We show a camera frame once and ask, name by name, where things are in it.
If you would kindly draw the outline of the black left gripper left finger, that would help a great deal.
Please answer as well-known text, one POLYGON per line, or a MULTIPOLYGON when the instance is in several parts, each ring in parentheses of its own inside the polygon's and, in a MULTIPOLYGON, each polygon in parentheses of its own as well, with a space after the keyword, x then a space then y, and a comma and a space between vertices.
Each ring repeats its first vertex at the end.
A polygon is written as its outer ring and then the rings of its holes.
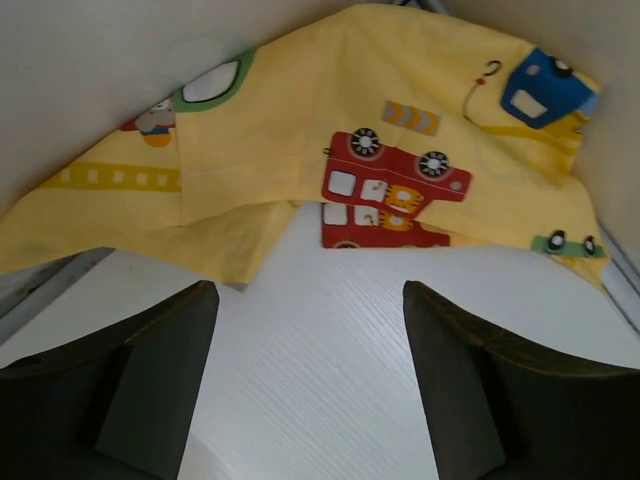
POLYGON ((2 478, 177 478, 218 307, 199 281, 2 368, 2 478))

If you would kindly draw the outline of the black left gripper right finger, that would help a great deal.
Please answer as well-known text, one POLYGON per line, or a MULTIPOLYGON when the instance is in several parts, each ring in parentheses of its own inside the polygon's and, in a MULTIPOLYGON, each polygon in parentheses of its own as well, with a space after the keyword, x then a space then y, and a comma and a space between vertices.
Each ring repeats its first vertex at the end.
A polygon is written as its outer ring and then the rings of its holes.
POLYGON ((540 345, 409 281, 403 311, 442 479, 635 479, 639 373, 540 345))

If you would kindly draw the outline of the yellow cartoon vehicle placemat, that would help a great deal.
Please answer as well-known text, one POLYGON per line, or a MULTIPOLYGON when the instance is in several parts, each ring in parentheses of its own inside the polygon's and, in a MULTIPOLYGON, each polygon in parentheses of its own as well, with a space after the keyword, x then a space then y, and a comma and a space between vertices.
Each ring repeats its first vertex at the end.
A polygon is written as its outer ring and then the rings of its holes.
POLYGON ((355 5, 214 67, 27 193, 1 269, 110 247, 246 284, 320 202, 370 246, 533 250, 599 285, 571 172, 599 93, 526 40, 355 5))

